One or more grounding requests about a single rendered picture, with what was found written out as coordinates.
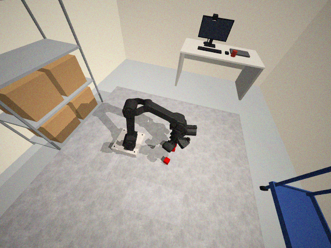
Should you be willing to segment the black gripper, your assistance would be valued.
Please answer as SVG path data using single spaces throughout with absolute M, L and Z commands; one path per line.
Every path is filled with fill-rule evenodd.
M 181 136 L 174 136 L 172 134 L 172 132 L 170 134 L 171 134 L 171 136 L 169 137 L 170 140 L 165 141 L 165 143 L 162 145 L 163 149 L 165 149 L 168 153 L 170 153 L 173 150 L 173 148 L 175 148 L 175 146 L 176 146 L 175 141 L 177 139 L 181 138 L 182 135 L 185 136 L 185 134 L 183 132 L 182 132 Z

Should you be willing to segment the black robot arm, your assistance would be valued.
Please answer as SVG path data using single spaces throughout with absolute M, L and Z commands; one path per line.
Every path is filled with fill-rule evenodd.
M 138 104 L 143 106 L 137 108 Z M 137 141 L 137 131 L 134 130 L 134 117 L 145 112 L 150 112 L 170 123 L 170 130 L 174 136 L 181 136 L 182 132 L 185 135 L 196 136 L 197 125 L 187 125 L 185 116 L 180 113 L 173 113 L 164 107 L 154 103 L 151 99 L 127 99 L 123 107 L 123 116 L 126 118 L 127 134 L 125 134 L 122 146 L 124 150 L 133 151 Z M 184 149 L 190 143 L 189 137 L 181 136 L 175 141 L 176 144 Z

